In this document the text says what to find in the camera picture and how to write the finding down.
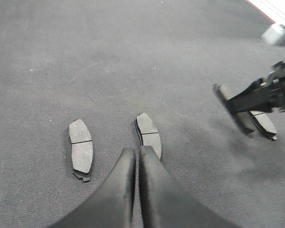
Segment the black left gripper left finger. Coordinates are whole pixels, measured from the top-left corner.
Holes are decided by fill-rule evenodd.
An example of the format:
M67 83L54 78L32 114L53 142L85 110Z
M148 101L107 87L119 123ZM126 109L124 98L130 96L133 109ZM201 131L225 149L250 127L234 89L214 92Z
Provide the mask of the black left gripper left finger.
M136 156L122 153L105 181L79 207L52 228L130 228L135 192Z

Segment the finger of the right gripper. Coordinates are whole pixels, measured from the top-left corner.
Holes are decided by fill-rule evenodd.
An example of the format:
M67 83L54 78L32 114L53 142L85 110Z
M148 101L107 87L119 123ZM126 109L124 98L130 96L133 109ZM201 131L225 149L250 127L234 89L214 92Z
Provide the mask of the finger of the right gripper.
M225 106L231 114L246 111L272 113L275 86L275 82L259 78L252 82L244 91L228 99L225 102Z

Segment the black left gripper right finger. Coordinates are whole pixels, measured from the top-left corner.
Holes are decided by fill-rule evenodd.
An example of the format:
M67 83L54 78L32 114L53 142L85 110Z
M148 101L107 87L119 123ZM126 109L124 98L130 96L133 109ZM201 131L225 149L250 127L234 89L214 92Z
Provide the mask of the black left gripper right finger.
M192 197L164 168L151 146L141 146L139 193L145 228L235 228Z

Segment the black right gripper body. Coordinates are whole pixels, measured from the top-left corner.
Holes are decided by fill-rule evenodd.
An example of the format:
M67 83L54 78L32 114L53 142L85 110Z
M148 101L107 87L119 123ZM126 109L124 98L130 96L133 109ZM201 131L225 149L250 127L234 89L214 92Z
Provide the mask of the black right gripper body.
M272 65L272 70L265 79L267 94L264 112L271 113L274 108L285 112L285 60Z

